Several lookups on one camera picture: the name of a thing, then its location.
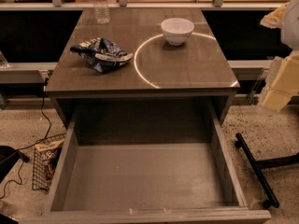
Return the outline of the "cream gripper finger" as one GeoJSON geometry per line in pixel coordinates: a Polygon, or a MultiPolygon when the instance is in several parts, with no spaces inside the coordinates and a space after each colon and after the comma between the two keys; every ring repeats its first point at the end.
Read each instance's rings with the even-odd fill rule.
{"type": "Polygon", "coordinates": [[[284,5],[265,15],[260,21],[261,26],[270,29],[280,29],[282,27],[283,17],[287,7],[288,3],[285,3],[284,5]]]}
{"type": "Polygon", "coordinates": [[[280,111],[299,92],[299,54],[276,57],[266,76],[261,107],[280,111]]]}

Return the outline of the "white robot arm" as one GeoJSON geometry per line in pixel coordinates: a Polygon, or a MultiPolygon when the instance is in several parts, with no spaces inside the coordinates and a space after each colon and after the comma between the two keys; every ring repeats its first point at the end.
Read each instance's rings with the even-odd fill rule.
{"type": "Polygon", "coordinates": [[[292,52],[270,64],[259,106],[270,112],[280,111],[299,92],[299,0],[291,0],[265,15],[260,24],[279,28],[280,39],[292,52]]]}

